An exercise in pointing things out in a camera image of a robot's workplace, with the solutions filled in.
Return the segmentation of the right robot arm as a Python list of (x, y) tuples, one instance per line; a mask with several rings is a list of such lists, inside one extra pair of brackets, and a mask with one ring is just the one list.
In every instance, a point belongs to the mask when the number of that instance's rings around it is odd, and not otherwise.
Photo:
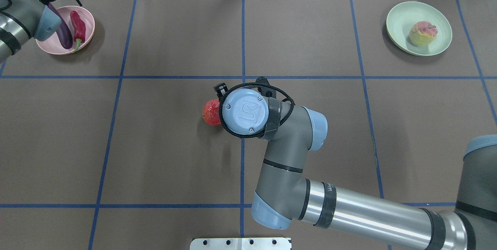
[(271, 79), (323, 113), (304, 176), (433, 211), (453, 210), (468, 142), (496, 133), (477, 79)]

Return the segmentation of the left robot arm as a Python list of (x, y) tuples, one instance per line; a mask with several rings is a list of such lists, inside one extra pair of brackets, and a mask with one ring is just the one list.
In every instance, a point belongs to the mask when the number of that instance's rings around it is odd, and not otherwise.
[(1, 0), (0, 59), (17, 54), (30, 39), (56, 34), (64, 48), (73, 44), (67, 23), (52, 3), (57, 0)]

